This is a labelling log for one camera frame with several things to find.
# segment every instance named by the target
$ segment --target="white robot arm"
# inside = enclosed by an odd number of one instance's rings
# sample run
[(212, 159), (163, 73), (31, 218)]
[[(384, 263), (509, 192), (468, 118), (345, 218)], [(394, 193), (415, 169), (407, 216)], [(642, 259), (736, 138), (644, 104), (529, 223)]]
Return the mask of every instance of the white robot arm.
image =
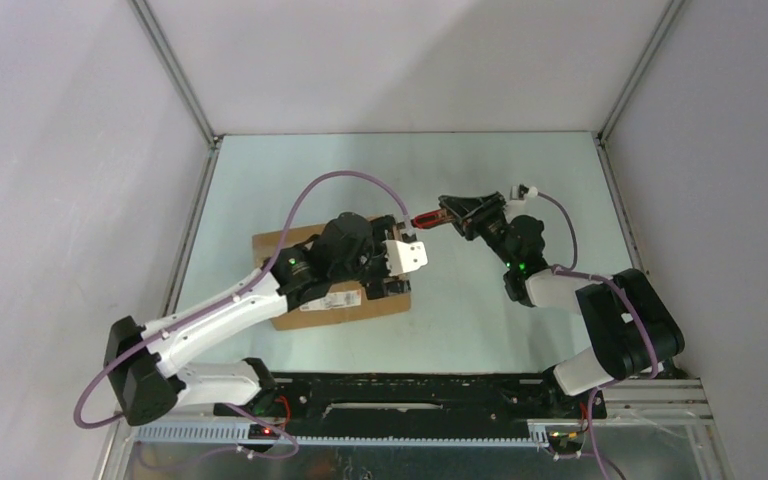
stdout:
[[(108, 375), (123, 415), (129, 424), (143, 425), (186, 405), (249, 404), (263, 390), (274, 389), (274, 380), (259, 359), (191, 362), (256, 323), (322, 298), (334, 283), (356, 280), (369, 299), (409, 291), (410, 283), (402, 275), (427, 263), (423, 243), (404, 233), (392, 216), (370, 222), (344, 213), (321, 235), (281, 250), (270, 271), (255, 269), (187, 311), (142, 327), (131, 317), (123, 318), (111, 327), (105, 365), (131, 346), (159, 337)], [(251, 289), (241, 291), (257, 278)], [(193, 321), (175, 329), (182, 318)]]

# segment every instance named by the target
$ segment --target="aluminum frame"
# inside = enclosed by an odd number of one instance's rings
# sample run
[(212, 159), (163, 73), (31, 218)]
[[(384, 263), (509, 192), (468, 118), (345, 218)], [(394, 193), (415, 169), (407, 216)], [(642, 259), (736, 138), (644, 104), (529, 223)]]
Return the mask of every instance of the aluminum frame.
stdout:
[[(640, 427), (650, 426), (657, 429), (684, 427), (690, 443), (699, 475), (704, 480), (731, 480), (731, 473), (726, 461), (719, 436), (714, 425), (713, 415), (702, 383), (699, 380), (628, 380), (604, 390), (607, 418), (594, 420), (596, 427)], [(132, 428), (124, 421), (112, 425), (108, 434), (108, 448), (99, 463), (97, 479), (113, 480), (126, 478), (127, 466), (133, 444), (137, 440), (159, 441), (160, 443), (214, 443), (236, 444), (239, 432), (245, 430), (249, 422), (244, 419), (231, 420), (228, 417), (213, 417), (209, 410), (193, 409), (175, 412), (151, 425)], [(330, 439), (318, 437), (300, 437), (301, 445), (354, 445), (395, 447), (417, 445), (422, 447), (498, 447), (498, 448), (535, 448), (543, 444), (545, 432), (559, 427), (578, 426), (578, 421), (571, 419), (540, 419), (529, 421), (529, 430), (534, 438), (521, 441), (457, 441), (443, 442), (439, 439), (428, 442), (404, 439)], [(233, 435), (213, 441), (195, 441), (198, 431), (218, 428), (235, 428)]]
[(617, 97), (617, 100), (611, 107), (611, 112), (608, 114), (608, 118), (605, 119), (605, 123), (599, 130), (598, 138), (602, 142), (607, 142), (608, 138), (610, 138), (626, 105), (628, 105), (629, 100), (640, 85), (640, 81), (649, 70), (649, 66), (652, 64), (655, 54), (661, 49), (664, 39), (666, 39), (672, 31), (676, 20), (688, 2), (689, 0), (670, 0), (666, 7), (664, 7), (664, 11), (661, 12), (661, 17), (658, 19), (658, 23), (655, 24), (655, 29), (652, 31), (649, 41), (646, 42), (646, 46), (640, 53), (640, 57), (634, 64), (634, 68), (631, 69), (631, 73), (626, 79), (625, 84), (623, 84), (619, 97)]
[[(251, 422), (226, 417), (211, 421), (188, 420), (174, 415), (167, 419), (140, 427), (137, 430), (136, 441), (146, 443), (206, 443), (213, 445), (272, 445), (271, 439), (249, 440), (248, 427)], [(505, 438), (488, 440), (481, 438), (363, 438), (363, 437), (322, 437), (295, 435), (301, 446), (350, 446), (350, 447), (531, 447), (539, 448), (548, 445), (546, 426), (529, 424), (528, 438)]]
[(169, 286), (167, 287), (168, 293), (166, 294), (166, 301), (160, 312), (161, 317), (171, 315), (178, 307), (178, 300), (181, 297), (181, 288), (184, 285), (184, 276), (187, 274), (190, 256), (193, 253), (196, 233), (198, 233), (201, 216), (202, 213), (204, 213), (204, 205), (207, 201), (207, 194), (210, 191), (210, 185), (213, 182), (213, 173), (216, 171), (216, 162), (219, 159), (219, 148), (221, 146), (222, 140), (218, 139), (215, 146), (208, 151), (207, 162), (205, 162), (201, 172), (201, 180), (199, 182), (198, 190), (196, 190), (196, 198), (190, 209), (189, 220), (184, 229), (184, 235), (181, 237), (181, 244), (178, 247), (177, 260), (175, 261), (175, 267), (172, 270)]
[(631, 265), (648, 275), (649, 270), (647, 270), (643, 264), (643, 257), (640, 255), (640, 247), (634, 236), (634, 230), (631, 226), (631, 218), (628, 215), (622, 193), (617, 184), (617, 177), (614, 173), (614, 168), (611, 165), (611, 160), (608, 157), (608, 151), (605, 148), (605, 144), (598, 138), (598, 135), (594, 135), (593, 144), (596, 147), (596, 153), (599, 155), (599, 163), (602, 165), (602, 173), (605, 176), (605, 181), (608, 183), (611, 202), (613, 202), (614, 210), (617, 212), (617, 221), (620, 223), (620, 230), (623, 234), (626, 250), (628, 250), (628, 256), (631, 259)]
[(157, 52), (160, 63), (163, 65), (166, 73), (169, 74), (172, 85), (181, 96), (181, 100), (184, 101), (184, 105), (196, 122), (196, 126), (198, 126), (208, 148), (215, 148), (216, 141), (218, 140), (216, 133), (213, 131), (213, 127), (210, 126), (207, 115), (204, 113), (204, 109), (201, 107), (190, 81), (184, 74), (184, 69), (181, 67), (178, 57), (175, 56), (175, 52), (172, 50), (166, 34), (160, 28), (160, 22), (157, 21), (157, 17), (151, 9), (148, 0), (128, 0), (128, 3), (131, 5), (134, 15), (136, 15), (143, 30), (145, 30), (151, 46)]

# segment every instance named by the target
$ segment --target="white floor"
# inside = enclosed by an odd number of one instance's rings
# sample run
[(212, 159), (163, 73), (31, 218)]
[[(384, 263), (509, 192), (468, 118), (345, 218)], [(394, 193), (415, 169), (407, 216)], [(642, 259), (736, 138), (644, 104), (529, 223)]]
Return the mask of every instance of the white floor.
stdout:
[[(336, 169), (377, 176), (412, 214), (437, 208), (438, 195), (535, 185), (569, 210), (579, 270), (615, 273), (630, 266), (589, 133), (231, 136), (222, 143), (179, 309), (249, 273), (252, 235), (280, 229), (305, 185)], [(296, 225), (324, 223), (346, 210), (398, 212), (378, 187), (332, 179), (311, 193)], [(529, 213), (546, 223), (547, 260), (569, 263), (572, 243), (560, 213), (539, 199)], [(273, 371), (539, 372), (588, 346), (580, 317), (511, 303), (505, 269), (480, 240), (466, 242), (449, 226), (420, 234), (430, 263), (412, 276), (409, 312), (284, 332), (264, 322), (200, 360), (254, 356)]]

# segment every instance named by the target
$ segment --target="white wall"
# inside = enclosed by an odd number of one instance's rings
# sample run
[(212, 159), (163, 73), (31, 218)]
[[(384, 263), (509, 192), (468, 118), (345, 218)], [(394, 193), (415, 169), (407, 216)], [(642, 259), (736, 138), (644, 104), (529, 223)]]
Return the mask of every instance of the white wall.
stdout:
[(92, 476), (72, 407), (158, 314), (205, 152), (126, 2), (0, 0), (0, 478)]
[(768, 478), (768, 2), (690, 2), (609, 153), (735, 473)]
[(221, 133), (598, 130), (667, 0), (152, 2)]

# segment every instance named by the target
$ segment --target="wire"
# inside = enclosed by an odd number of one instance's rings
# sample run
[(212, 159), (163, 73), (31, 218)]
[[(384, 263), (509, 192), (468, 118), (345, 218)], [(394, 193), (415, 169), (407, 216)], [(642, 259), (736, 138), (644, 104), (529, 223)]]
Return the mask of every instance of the wire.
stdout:
[(287, 426), (288, 423), (290, 423), (290, 402), (287, 401), (287, 397), (284, 395), (279, 395), (277, 399), (275, 399), (276, 402), (281, 402), (284, 404), (284, 411), (286, 412), (286, 415), (284, 416), (284, 422), (281, 424), (281, 428), (284, 428)]
[[(550, 448), (544, 448), (543, 451), (548, 453), (549, 455), (552, 455), (553, 457), (557, 455), (559, 460), (578, 460), (579, 458), (596, 458), (595, 453), (582, 453), (580, 456), (576, 454), (569, 454), (569, 455), (561, 455), (559, 453), (555, 453), (551, 447)], [(615, 472), (617, 472), (617, 475), (620, 476), (622, 480), (628, 480), (625, 477), (625, 474), (622, 473), (622, 470), (620, 470), (620, 467), (617, 466), (616, 463), (612, 462), (610, 459), (602, 457), (602, 460), (607, 463), (611, 468), (614, 469)]]
[(587, 433), (587, 431), (590, 430), (590, 422), (587, 421), (587, 411), (589, 409), (584, 402), (580, 402), (579, 406), (581, 406), (581, 426), (583, 427), (581, 433)]
[(563, 205), (561, 205), (561, 202), (555, 200), (553, 197), (539, 190), (537, 191), (537, 196), (548, 200), (549, 202), (553, 203), (556, 207), (558, 207), (558, 210), (561, 211), (561, 214), (564, 216), (564, 219), (567, 221), (567, 226), (570, 229), (570, 236), (572, 237), (572, 264), (569, 267), (564, 267), (564, 268), (566, 268), (567, 270), (575, 270), (576, 265), (578, 265), (578, 237), (575, 235), (575, 227), (572, 226), (572, 219), (570, 218), (569, 213), (567, 212), (567, 209), (564, 208)]
[(263, 420), (255, 417), (254, 415), (246, 412), (245, 410), (243, 410), (242, 408), (240, 408), (240, 407), (238, 407), (236, 405), (233, 405), (233, 404), (230, 404), (230, 403), (226, 403), (225, 406), (230, 408), (231, 410), (233, 410), (234, 413), (237, 413), (239, 415), (242, 415), (243, 417), (246, 417), (247, 419), (251, 420), (252, 422), (260, 425), (261, 427), (272, 429), (273, 431), (275, 431), (275, 433), (279, 434), (281, 437), (289, 440), (290, 444), (293, 445), (293, 450), (291, 452), (288, 452), (288, 453), (281, 453), (281, 454), (271, 455), (271, 454), (266, 454), (266, 453), (255, 452), (254, 450), (250, 450), (248, 448), (245, 448), (242, 445), (226, 445), (226, 446), (214, 448), (212, 450), (208, 450), (208, 451), (206, 451), (206, 452), (204, 452), (204, 453), (202, 453), (200, 455), (197, 455), (197, 456), (192, 457), (192, 458), (190, 458), (188, 460), (184, 460), (183, 462), (179, 462), (179, 463), (176, 463), (176, 464), (173, 464), (173, 465), (149, 465), (143, 459), (143, 456), (142, 456), (142, 444), (141, 443), (137, 443), (137, 444), (134, 445), (134, 448), (136, 448), (136, 450), (137, 450), (136, 453), (135, 453), (135, 455), (137, 457), (137, 461), (140, 463), (140, 465), (143, 466), (143, 468), (146, 468), (148, 470), (152, 470), (152, 471), (155, 471), (155, 472), (174, 472), (174, 471), (184, 470), (184, 469), (193, 467), (193, 466), (199, 464), (200, 462), (202, 462), (203, 460), (205, 460), (207, 458), (210, 458), (210, 457), (212, 457), (214, 455), (219, 455), (220, 453), (230, 453), (230, 452), (244, 453), (249, 459), (252, 459), (254, 457), (259, 457), (259, 458), (267, 458), (267, 459), (270, 459), (270, 460), (284, 460), (284, 459), (290, 458), (293, 455), (295, 455), (296, 453), (298, 453), (298, 451), (299, 451), (299, 442), (296, 440), (296, 438), (294, 436), (292, 436), (289, 433), (287, 433), (282, 427), (279, 427), (277, 425), (270, 425), (269, 423), (264, 422)]
[[(278, 244), (275, 246), (275, 251), (272, 253), (272, 256), (269, 258), (269, 261), (266, 263), (266, 265), (263, 267), (260, 273), (258, 273), (257, 276), (255, 276), (250, 282), (248, 282), (242, 288), (237, 290), (234, 294), (229, 295), (228, 297), (224, 297), (211, 305), (203, 307), (197, 310), (196, 312), (193, 312), (189, 315), (184, 316), (177, 322), (170, 325), (169, 328), (165, 330), (165, 332), (166, 333), (175, 332), (180, 328), (185, 327), (186, 325), (189, 325), (203, 318), (205, 315), (208, 315), (232, 303), (234, 301), (233, 300), (234, 296), (240, 296), (242, 294), (245, 294), (249, 292), (252, 288), (254, 288), (258, 283), (260, 283), (260, 281), (263, 280), (266, 277), (266, 275), (269, 274), (269, 271), (275, 265), (275, 262), (278, 259), (278, 254), (281, 252), (281, 249), (284, 247), (284, 243), (287, 240), (287, 233), (290, 231), (290, 225), (292, 225), (293, 223), (293, 218), (296, 216), (296, 212), (298, 211), (305, 197), (307, 197), (307, 195), (311, 192), (311, 190), (313, 190), (313, 188), (319, 185), (321, 182), (328, 180), (329, 178), (343, 177), (343, 176), (362, 178), (364, 180), (367, 180), (369, 182), (372, 182), (378, 185), (384, 191), (386, 191), (393, 198), (393, 200), (395, 200), (396, 203), (399, 204), (399, 208), (402, 211), (402, 215), (404, 215), (405, 217), (405, 228), (409, 229), (409, 232), (408, 232), (409, 234), (412, 234), (411, 230), (413, 230), (413, 228), (410, 226), (410, 214), (408, 213), (407, 206), (402, 201), (402, 199), (399, 198), (399, 195), (392, 188), (390, 188), (390, 186), (388, 186), (386, 183), (382, 182), (381, 180), (378, 180), (372, 175), (368, 175), (363, 172), (357, 172), (354, 170), (337, 170), (334, 172), (326, 173), (324, 175), (320, 175), (319, 177), (314, 179), (312, 182), (310, 182), (308, 186), (305, 187), (304, 190), (302, 190), (302, 193), (299, 194), (298, 198), (296, 198), (295, 203), (293, 203), (293, 207), (290, 209), (290, 213), (287, 215), (287, 220), (284, 222), (284, 229), (281, 231), (281, 237), (278, 239)], [(104, 380), (105, 377), (107, 377), (113, 370), (119, 367), (119, 365), (121, 365), (123, 362), (125, 362), (129, 358), (133, 357), (137, 352), (145, 348), (147, 345), (160, 339), (163, 334), (164, 334), (164, 331), (159, 331), (143, 339), (141, 342), (138, 342), (136, 345), (125, 350), (122, 354), (120, 354), (118, 357), (113, 359), (95, 377), (93, 377), (93, 379), (90, 381), (87, 387), (84, 388), (84, 391), (81, 392), (81, 395), (80, 397), (78, 397), (78, 401), (75, 404), (75, 409), (72, 412), (72, 420), (75, 422), (75, 425), (85, 429), (99, 428), (105, 425), (109, 425), (119, 420), (120, 418), (122, 418), (123, 416), (122, 413), (116, 413), (113, 416), (106, 418), (104, 420), (99, 420), (97, 422), (87, 422), (83, 419), (82, 412), (84, 410), (84, 405), (86, 405), (90, 395), (98, 387), (98, 385)]]

